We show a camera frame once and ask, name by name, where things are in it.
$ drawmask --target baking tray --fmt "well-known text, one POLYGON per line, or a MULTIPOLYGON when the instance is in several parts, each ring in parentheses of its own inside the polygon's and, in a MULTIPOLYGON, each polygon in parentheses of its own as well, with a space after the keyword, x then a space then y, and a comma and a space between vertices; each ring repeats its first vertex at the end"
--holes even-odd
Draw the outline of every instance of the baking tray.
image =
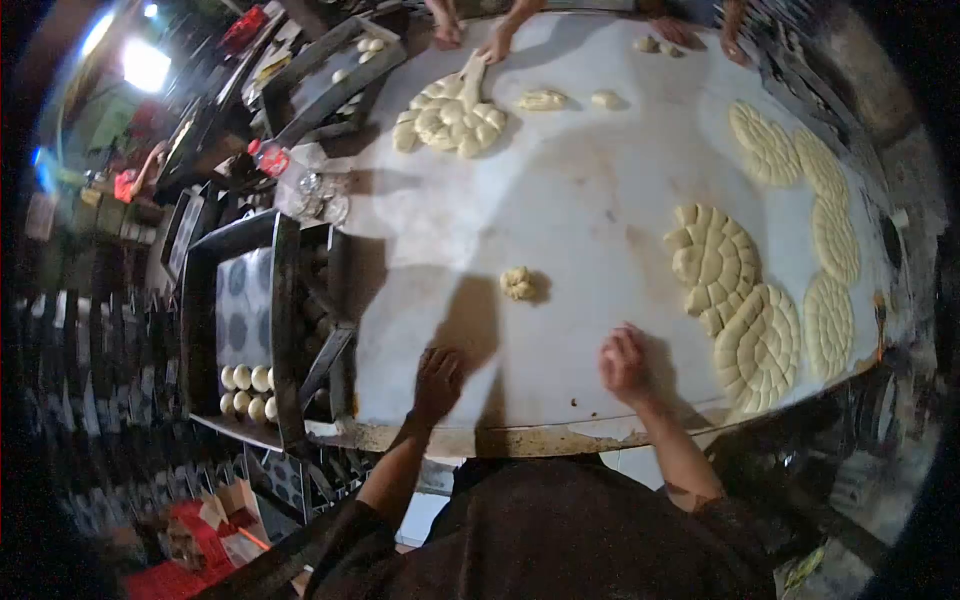
POLYGON ((406 57, 399 36, 363 17, 349 18, 300 52, 264 86, 260 102, 267 130, 276 132, 274 139, 281 146, 293 148, 327 116, 406 57), (386 45, 360 64, 362 53, 355 40, 364 33, 379 37, 386 45), (331 78, 338 69, 349 72, 335 84, 331 78))
POLYGON ((194 193, 192 188, 180 192, 160 250, 160 264, 174 284, 180 281, 187 249, 216 225, 218 196, 216 187, 209 181, 199 193, 194 193))
MULTIPOLYGON (((314 142, 320 139, 333 139, 334 137, 356 133, 363 129, 363 126, 367 123, 367 119, 370 117, 371 110, 373 110, 373 105, 376 104, 376 97, 380 95, 380 90, 383 89, 383 85, 387 82, 389 76, 389 73, 381 75, 374 80, 372 84, 361 90, 363 92, 363 98, 355 105, 356 111, 349 118, 337 120, 336 117, 340 115, 327 115, 317 129, 307 132, 300 139, 300 143, 314 142)), ((269 123, 267 124, 267 134, 270 137, 274 136, 274 133, 270 130, 269 123)))
MULTIPOLYGON (((238 440, 282 452, 296 452, 305 439, 297 381, 291 367, 297 358, 291 336, 291 298, 297 281, 299 248, 300 224, 277 210, 268 210, 209 233, 190 247, 183 268, 180 386, 190 418, 238 440), (273 366, 276 429, 220 413, 217 275, 222 263, 251 252, 256 260, 265 261, 263 268, 270 275, 269 291, 264 292, 269 297, 269 347, 264 356, 268 360, 246 364, 273 366)), ((253 286, 260 284, 256 276, 250 280, 253 286)), ((250 334, 259 339, 258 330, 250 334)))

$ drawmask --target person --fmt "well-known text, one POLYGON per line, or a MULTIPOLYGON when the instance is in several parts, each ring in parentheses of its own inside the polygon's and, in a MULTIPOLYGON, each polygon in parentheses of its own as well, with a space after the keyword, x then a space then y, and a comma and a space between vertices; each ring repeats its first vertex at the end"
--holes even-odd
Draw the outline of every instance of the person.
POLYGON ((463 386, 460 356, 428 349, 414 406, 390 450, 320 541, 307 598, 763 598, 772 570, 743 507, 726 497, 696 443, 658 396, 641 332, 615 329, 599 376, 634 410, 657 453, 667 495, 597 455, 468 459, 425 544, 394 536, 431 430, 463 386))
MULTIPOLYGON (((547 0, 515 0, 507 16, 493 28, 490 37, 480 46, 478 54, 487 56, 487 64, 504 60, 510 54, 514 34, 531 16, 546 6, 547 0)), ((682 20, 666 15, 664 0, 652 0, 645 3, 654 31, 666 41, 683 47, 691 47, 695 42, 690 26, 682 20)), ((434 39, 441 50, 459 48, 463 32, 457 21, 454 0, 426 0, 426 6, 433 13, 436 27, 434 39)), ((724 55, 733 62, 746 66, 750 59, 737 43, 740 26, 746 14, 746 0, 724 0, 724 27, 720 36, 724 55)))
POLYGON ((166 162, 166 142, 160 142, 147 155, 140 169, 124 169, 113 178, 113 195, 127 204, 155 205, 153 197, 156 178, 166 162))

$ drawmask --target white work table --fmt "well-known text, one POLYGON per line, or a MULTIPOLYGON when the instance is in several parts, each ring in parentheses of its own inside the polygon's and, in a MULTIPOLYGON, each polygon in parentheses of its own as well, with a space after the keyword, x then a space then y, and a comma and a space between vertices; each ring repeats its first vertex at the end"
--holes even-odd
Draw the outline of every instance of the white work table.
MULTIPOLYGON (((508 114, 491 148, 473 160, 424 146, 397 153, 397 114, 426 84, 459 70, 490 25, 472 24, 463 50, 430 48, 399 67, 373 110, 379 136, 352 160, 344 231, 357 236, 351 303, 362 317, 355 419, 341 437, 386 447, 413 404, 420 353, 453 345, 464 350, 469 377, 428 453, 645 444, 639 420, 597 375, 597 350, 623 321, 651 336, 654 377, 685 407, 691 430, 760 416, 738 414, 724 397, 713 342, 683 310, 685 289, 662 237, 676 227, 679 204, 723 209, 750 233, 762 280, 789 295, 803 328, 804 292, 820 269, 809 226, 813 190, 803 178, 790 188, 751 180, 727 113, 744 100, 788 132, 800 121, 763 91, 755 69, 726 60, 712 34, 701 35, 706 51, 672 59, 634 50, 651 31, 644 22, 540 14, 520 29, 507 60, 487 71, 483 97, 508 114), (566 94, 568 108, 514 108, 521 92, 540 88, 566 94), (593 106, 599 89, 628 106, 593 106), (538 274, 541 301, 513 302, 499 291, 499 275, 517 265, 538 274)), ((874 294, 890 286, 877 209, 861 193, 864 179, 844 168, 860 277, 850 289, 853 349, 838 380, 873 364, 874 294)), ((804 346, 798 380, 775 410, 834 383, 814 376, 804 346)), ((319 431, 309 422, 307 429, 319 431)))

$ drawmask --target dough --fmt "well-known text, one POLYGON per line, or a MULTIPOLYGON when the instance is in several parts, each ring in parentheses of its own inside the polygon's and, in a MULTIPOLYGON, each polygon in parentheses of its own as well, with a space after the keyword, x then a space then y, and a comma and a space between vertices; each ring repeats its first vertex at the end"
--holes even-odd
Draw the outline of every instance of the dough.
POLYGON ((733 134, 747 149, 747 173, 763 183, 792 185, 800 175, 800 159, 780 124, 745 102, 731 104, 729 117, 733 134))
POLYGON ((247 407, 247 414, 250 415, 250 418, 255 422, 265 423, 267 422, 266 408, 267 403, 263 400, 263 396, 256 396, 250 401, 250 406, 247 407))
POLYGON ((512 300, 530 300, 536 293, 526 267, 514 267, 500 276, 500 289, 512 300))
POLYGON ((562 93, 540 89, 523 92, 520 99, 516 101, 516 107, 524 110, 560 110, 565 102, 566 96, 562 93))
POLYGON ((247 414, 247 407, 250 406, 250 394, 244 391, 237 392, 233 397, 233 408, 241 415, 247 414))
POLYGON ((817 198, 810 216, 813 248, 824 271, 850 285, 860 276, 860 252, 846 211, 817 198))
POLYGON ((717 336, 713 362, 727 397, 745 413, 774 406, 800 364, 800 322, 793 302, 760 284, 717 336))
POLYGON ((813 191, 825 202, 846 211, 849 204, 847 178, 827 144, 806 129, 793 132, 793 143, 813 191))
POLYGON ((225 415, 233 414, 233 394, 227 393, 220 396, 220 412, 225 415))
POLYGON ((276 423, 276 397, 270 396, 267 398, 267 403, 263 408, 263 414, 266 415, 267 420, 271 423, 276 423))
POLYGON ((428 85, 410 101, 410 109, 396 118, 394 148, 410 152, 417 139, 440 151, 457 151, 460 158, 471 158, 490 147, 500 136, 507 116, 493 105, 472 105, 459 73, 453 73, 428 85))
POLYGON ((224 385, 224 389, 228 392, 237 389, 237 384, 233 381, 233 367, 223 367, 220 370, 220 383, 224 385))
POLYGON ((634 42, 634 49, 640 52, 657 53, 660 51, 660 44, 653 36, 647 36, 634 42))
POLYGON ((759 281, 760 259, 746 231, 719 208, 678 206, 680 228, 663 237, 673 272, 690 288, 684 309, 715 337, 759 281))
POLYGON ((623 101, 620 100, 620 97, 617 96, 615 92, 607 89, 593 92, 593 95, 590 96, 590 101, 596 106, 606 108, 607 110, 619 108, 620 105, 623 104, 623 101))
POLYGON ((233 370, 233 383, 237 384, 237 387, 241 390, 250 388, 250 369, 247 368, 247 365, 237 365, 237 368, 233 370))
POLYGON ((262 365, 253 368, 250 380, 253 388, 258 392, 266 392, 270 389, 270 381, 267 380, 267 368, 262 365))
POLYGON ((853 346, 853 308, 847 286, 821 271, 804 296, 806 354, 824 381, 847 367, 853 346))

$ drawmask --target dark shirt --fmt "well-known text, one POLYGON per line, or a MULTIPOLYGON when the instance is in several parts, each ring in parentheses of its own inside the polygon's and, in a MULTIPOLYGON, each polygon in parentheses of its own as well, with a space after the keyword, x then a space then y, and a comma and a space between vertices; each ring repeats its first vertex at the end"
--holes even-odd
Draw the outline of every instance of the dark shirt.
POLYGON ((307 597, 774 598, 773 573, 730 499, 687 514, 605 467, 527 461, 455 495, 423 547, 350 501, 307 597))

